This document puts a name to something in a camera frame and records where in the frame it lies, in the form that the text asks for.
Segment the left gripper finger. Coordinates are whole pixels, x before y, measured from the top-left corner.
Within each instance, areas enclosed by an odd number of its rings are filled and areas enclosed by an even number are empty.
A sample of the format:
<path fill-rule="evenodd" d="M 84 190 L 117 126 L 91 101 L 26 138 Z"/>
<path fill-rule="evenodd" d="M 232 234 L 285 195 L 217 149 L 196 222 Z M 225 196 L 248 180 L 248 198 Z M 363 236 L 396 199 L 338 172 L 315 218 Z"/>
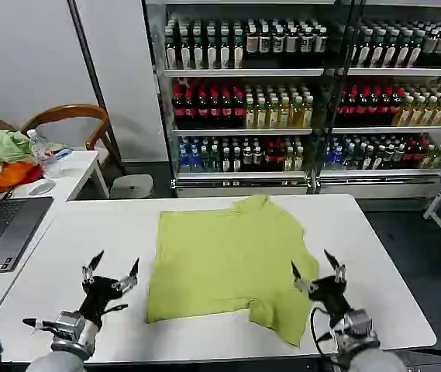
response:
<path fill-rule="evenodd" d="M 104 250 L 99 252 L 96 256 L 91 258 L 91 260 L 89 261 L 89 264 L 87 266 L 83 266 L 81 268 L 82 275 L 83 275 L 83 280 L 82 280 L 83 284 L 90 284 L 90 283 L 94 282 L 93 274 L 94 274 L 95 269 L 99 265 L 103 255 L 104 255 L 104 252 L 105 252 Z"/>
<path fill-rule="evenodd" d="M 138 283 L 138 271 L 139 271 L 139 261 L 137 258 L 135 263 L 133 264 L 129 274 L 123 279 L 117 281 L 112 285 L 117 291 L 130 291 L 132 290 Z"/>

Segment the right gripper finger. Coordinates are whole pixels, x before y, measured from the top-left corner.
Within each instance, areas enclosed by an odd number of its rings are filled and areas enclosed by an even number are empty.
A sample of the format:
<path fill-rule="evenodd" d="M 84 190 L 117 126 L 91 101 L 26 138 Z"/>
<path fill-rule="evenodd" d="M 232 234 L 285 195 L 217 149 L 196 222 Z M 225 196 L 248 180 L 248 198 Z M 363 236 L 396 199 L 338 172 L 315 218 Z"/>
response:
<path fill-rule="evenodd" d="M 330 252 L 324 250 L 327 260 L 329 261 L 331 267 L 334 270 L 334 275 L 329 275 L 324 278 L 325 281 L 330 282 L 334 280 L 337 284 L 346 283 L 346 266 L 341 264 Z"/>
<path fill-rule="evenodd" d="M 308 281 L 306 279 L 304 279 L 299 271 L 298 268 L 295 266 L 294 262 L 291 262 L 291 269 L 292 269 L 292 273 L 295 279 L 295 287 L 301 292 L 305 292 L 305 293 L 313 293 L 318 289 L 318 286 L 314 283 L 312 283 L 311 281 Z"/>

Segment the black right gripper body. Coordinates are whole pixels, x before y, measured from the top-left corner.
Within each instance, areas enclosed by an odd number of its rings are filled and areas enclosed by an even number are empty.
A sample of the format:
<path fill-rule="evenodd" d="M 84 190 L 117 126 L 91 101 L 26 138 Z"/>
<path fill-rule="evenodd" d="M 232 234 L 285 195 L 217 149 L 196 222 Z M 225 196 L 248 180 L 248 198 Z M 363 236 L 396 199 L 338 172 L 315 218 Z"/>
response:
<path fill-rule="evenodd" d="M 336 326 L 353 308 L 345 298 L 347 282 L 335 276 L 328 276 L 311 283 L 308 297 L 312 301 L 321 302 L 330 317 L 329 324 Z"/>

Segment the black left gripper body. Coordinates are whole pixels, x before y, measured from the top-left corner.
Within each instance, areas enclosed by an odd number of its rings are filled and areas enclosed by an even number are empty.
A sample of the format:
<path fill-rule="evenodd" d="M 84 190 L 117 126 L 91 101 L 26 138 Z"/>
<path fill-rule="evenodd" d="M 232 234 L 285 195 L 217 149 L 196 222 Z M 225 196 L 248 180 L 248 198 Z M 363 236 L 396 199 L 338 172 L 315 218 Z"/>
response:
<path fill-rule="evenodd" d="M 85 293 L 79 312 L 85 320 L 102 326 L 102 316 L 110 301 L 122 297 L 119 281 L 108 277 L 94 276 L 92 282 L 84 281 L 82 288 Z"/>

